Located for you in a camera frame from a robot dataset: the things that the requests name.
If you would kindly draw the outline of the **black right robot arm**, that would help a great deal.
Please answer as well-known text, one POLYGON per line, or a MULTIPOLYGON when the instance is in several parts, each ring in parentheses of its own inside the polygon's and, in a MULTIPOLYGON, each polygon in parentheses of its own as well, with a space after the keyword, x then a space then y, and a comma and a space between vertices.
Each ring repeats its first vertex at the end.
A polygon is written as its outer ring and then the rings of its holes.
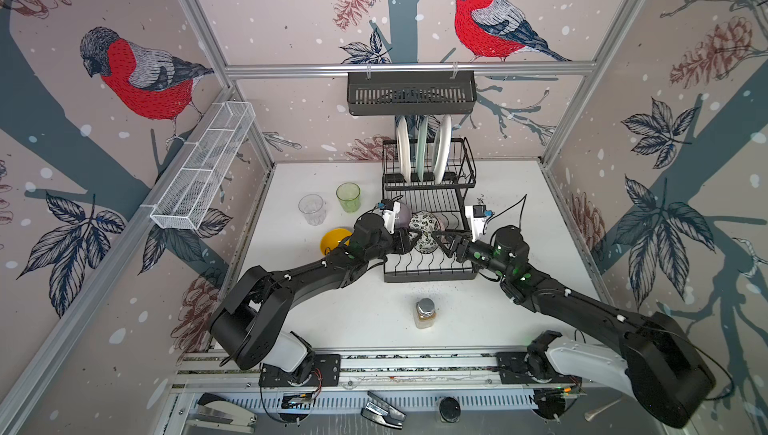
POLYGON ((447 256, 495 273, 515 304, 561 320, 619 355, 628 394, 659 422, 683 428, 714 389, 714 374, 674 319, 618 309, 563 285, 531 265, 519 228, 498 229, 492 243, 459 232, 431 238, 447 256))

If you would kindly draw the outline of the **lilac bowl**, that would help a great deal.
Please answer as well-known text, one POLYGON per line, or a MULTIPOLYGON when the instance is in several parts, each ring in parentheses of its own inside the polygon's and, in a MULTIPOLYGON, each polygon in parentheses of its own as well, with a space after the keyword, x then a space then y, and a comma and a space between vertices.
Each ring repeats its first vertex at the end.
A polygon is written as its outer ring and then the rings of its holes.
POLYGON ((412 211, 411 211, 410 207, 407 204, 402 203, 402 202, 398 203, 398 207, 399 207, 399 209, 398 209, 397 214, 395 216, 394 227, 396 229, 408 228, 409 225, 410 225, 411 218, 412 218, 412 211))

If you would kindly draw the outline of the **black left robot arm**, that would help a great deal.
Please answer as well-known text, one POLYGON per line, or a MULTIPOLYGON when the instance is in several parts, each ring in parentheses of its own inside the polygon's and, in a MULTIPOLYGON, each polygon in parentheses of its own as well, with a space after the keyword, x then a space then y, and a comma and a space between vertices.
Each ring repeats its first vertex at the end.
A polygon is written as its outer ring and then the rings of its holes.
POLYGON ((418 230, 390 229, 383 216, 365 213, 352 234, 316 262, 284 271, 248 269, 211 315, 208 331, 226 351, 226 362, 251 369, 274 348, 294 306, 351 285, 376 260, 408 253, 420 237, 418 230))

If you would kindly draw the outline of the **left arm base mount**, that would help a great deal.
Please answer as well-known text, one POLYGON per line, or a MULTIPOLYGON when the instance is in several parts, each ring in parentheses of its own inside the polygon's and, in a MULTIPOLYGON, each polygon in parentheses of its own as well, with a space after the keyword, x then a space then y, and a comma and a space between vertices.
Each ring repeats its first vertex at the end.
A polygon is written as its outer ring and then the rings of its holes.
POLYGON ((339 354, 312 352, 292 371, 282 369, 275 362, 263 363, 258 385, 260 388, 336 387, 340 371, 339 354))

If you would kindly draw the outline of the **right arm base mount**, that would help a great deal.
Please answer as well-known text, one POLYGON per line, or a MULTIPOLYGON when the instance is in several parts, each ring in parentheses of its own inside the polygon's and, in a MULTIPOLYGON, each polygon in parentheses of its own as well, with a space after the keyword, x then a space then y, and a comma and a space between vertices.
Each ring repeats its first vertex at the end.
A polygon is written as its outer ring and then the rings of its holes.
POLYGON ((502 385, 579 385, 582 382, 579 377, 556 372, 542 356, 531 356, 528 352, 497 352, 495 359, 495 372, 499 374, 502 385))

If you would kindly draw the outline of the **clear glass tumbler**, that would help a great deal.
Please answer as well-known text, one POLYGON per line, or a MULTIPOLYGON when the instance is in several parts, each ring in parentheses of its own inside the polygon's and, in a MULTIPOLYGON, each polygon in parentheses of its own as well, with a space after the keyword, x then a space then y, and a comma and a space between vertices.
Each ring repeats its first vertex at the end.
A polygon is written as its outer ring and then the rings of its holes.
POLYGON ((326 219, 325 201, 320 195, 305 195, 299 201, 298 209, 310 226, 320 226, 326 219))

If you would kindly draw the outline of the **green glass tumbler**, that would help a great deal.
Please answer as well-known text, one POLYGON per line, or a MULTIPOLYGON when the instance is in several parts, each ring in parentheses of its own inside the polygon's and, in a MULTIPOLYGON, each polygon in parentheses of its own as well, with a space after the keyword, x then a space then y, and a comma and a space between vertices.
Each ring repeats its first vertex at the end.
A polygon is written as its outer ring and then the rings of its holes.
POLYGON ((336 198, 345 213, 356 213, 361 206, 361 188, 353 182, 345 182, 336 189, 336 198))

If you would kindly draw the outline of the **yellow bowl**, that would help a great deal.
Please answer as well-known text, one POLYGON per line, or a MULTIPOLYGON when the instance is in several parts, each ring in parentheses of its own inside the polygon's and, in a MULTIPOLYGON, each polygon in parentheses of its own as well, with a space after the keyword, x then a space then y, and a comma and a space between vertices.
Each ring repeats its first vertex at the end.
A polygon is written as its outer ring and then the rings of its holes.
POLYGON ((344 227, 335 228, 328 231, 321 239, 320 250, 323 255, 328 255, 333 249, 352 234, 350 230, 344 227))

